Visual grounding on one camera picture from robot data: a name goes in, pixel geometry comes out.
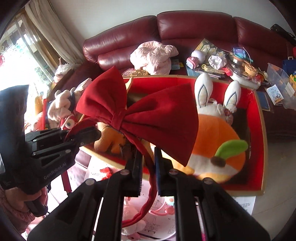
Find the operator hand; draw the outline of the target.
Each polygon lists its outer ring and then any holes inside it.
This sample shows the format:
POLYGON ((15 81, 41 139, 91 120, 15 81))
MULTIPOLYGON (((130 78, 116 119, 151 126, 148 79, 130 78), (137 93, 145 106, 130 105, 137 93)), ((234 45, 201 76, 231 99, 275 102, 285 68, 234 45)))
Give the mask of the operator hand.
POLYGON ((26 202, 34 201, 42 195, 42 191, 35 194, 26 194, 21 189, 15 187, 4 191, 4 195, 12 208, 21 212, 28 212, 29 208, 26 202))

